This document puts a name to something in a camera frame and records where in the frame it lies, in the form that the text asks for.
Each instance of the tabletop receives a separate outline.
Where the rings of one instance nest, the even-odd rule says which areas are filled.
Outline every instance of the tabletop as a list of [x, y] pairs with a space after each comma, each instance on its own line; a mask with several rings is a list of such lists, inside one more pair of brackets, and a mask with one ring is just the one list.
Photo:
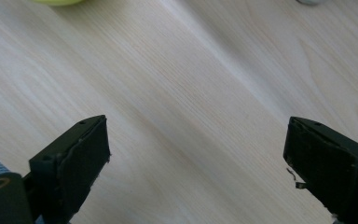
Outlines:
[[72, 223], [332, 223], [282, 157], [291, 116], [358, 141], [358, 0], [0, 0], [0, 162], [107, 117]]

